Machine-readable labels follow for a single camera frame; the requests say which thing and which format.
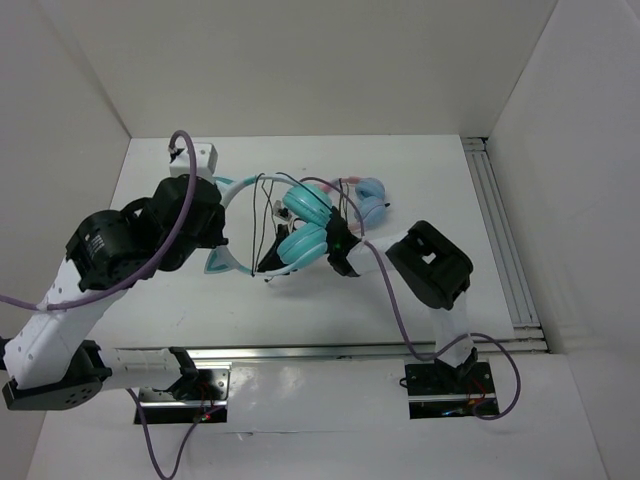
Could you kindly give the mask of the teal cat-ear headphones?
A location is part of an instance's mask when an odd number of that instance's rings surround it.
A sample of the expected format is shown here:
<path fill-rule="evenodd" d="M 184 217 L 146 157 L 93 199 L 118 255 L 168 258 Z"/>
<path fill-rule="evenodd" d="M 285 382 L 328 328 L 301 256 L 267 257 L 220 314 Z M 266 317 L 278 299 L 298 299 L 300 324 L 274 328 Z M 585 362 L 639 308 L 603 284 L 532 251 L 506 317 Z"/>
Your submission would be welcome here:
<path fill-rule="evenodd" d="M 237 271 L 252 277 L 285 276 L 309 266 L 327 253 L 325 226 L 329 221 L 332 203 L 318 188 L 304 184 L 284 172 L 261 173 L 237 181 L 216 176 L 214 182 L 221 189 L 224 207 L 229 207 L 248 188 L 253 189 L 252 210 L 257 210 L 259 193 L 265 196 L 265 206 L 261 217 L 253 217 L 250 264 L 242 264 L 228 246 L 218 247 L 210 251 L 204 267 L 206 274 Z M 291 212 L 289 222 L 272 216 L 272 205 L 277 200 L 281 200 Z M 258 263 L 274 243 L 277 226 L 280 224 L 289 229 L 289 236 L 278 248 L 278 254 L 286 266 L 260 273 L 257 271 Z"/>

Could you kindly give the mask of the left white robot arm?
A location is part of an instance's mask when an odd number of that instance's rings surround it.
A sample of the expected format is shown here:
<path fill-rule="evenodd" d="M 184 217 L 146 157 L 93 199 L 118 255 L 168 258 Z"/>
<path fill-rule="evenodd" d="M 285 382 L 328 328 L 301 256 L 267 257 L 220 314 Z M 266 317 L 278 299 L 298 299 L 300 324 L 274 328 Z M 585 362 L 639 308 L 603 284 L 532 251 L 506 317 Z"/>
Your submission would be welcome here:
<path fill-rule="evenodd" d="M 182 175 L 151 197 L 84 219 L 31 319 L 1 342 L 2 389 L 12 411 L 75 408 L 108 389 L 152 388 L 189 397 L 203 376 L 183 347 L 104 349 L 88 335 L 136 282 L 179 269 L 197 249 L 227 244 L 217 186 Z"/>

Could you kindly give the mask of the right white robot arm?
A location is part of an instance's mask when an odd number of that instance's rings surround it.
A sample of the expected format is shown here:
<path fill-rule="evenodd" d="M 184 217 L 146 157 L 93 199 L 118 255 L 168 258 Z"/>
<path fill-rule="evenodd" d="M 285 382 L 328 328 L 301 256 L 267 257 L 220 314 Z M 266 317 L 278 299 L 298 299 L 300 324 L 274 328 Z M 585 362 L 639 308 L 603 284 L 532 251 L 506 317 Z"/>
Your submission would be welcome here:
<path fill-rule="evenodd" d="M 332 208 L 326 221 L 305 219 L 299 228 L 277 227 L 273 245 L 259 258 L 253 272 L 274 277 L 282 269 L 287 275 L 322 257 L 343 277 L 356 278 L 379 270 L 409 352 L 420 361 L 435 363 L 436 379 L 444 390 L 457 392 L 469 383 L 478 358 L 477 348 L 468 323 L 452 319 L 448 313 L 470 287 L 473 264 L 439 230 L 421 220 L 398 238 L 384 238 L 378 247 L 356 237 L 338 210 Z M 410 340 L 389 277 L 391 270 L 400 275 L 422 304 L 442 313 L 433 321 L 436 351 L 430 355 L 418 353 Z"/>

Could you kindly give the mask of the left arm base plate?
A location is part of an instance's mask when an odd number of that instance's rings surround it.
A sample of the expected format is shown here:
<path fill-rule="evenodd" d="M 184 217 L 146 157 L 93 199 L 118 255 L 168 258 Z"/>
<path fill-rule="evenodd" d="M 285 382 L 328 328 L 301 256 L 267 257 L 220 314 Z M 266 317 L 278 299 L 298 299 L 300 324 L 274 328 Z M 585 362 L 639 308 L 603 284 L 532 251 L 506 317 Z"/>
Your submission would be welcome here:
<path fill-rule="evenodd" d="M 175 397 L 168 391 L 140 388 L 137 398 L 149 425 L 188 425 L 227 422 L 231 377 L 230 362 L 205 362 L 187 392 Z"/>

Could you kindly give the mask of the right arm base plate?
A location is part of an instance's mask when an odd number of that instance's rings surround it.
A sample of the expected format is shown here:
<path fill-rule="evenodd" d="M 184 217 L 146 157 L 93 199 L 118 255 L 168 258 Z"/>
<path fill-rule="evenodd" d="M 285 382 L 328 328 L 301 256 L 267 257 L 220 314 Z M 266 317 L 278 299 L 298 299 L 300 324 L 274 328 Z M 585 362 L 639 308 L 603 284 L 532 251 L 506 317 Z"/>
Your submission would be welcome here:
<path fill-rule="evenodd" d="M 488 362 L 476 363 L 456 380 L 434 363 L 406 364 L 399 380 L 408 395 L 409 417 L 436 419 L 495 416 L 500 413 Z"/>

